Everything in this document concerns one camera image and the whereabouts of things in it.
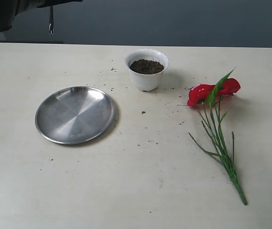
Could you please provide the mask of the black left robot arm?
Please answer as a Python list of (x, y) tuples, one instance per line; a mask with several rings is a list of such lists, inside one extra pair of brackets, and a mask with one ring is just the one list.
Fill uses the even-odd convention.
[(0, 0), (0, 32), (11, 28), (15, 16), (34, 8), (44, 8), (74, 0)]

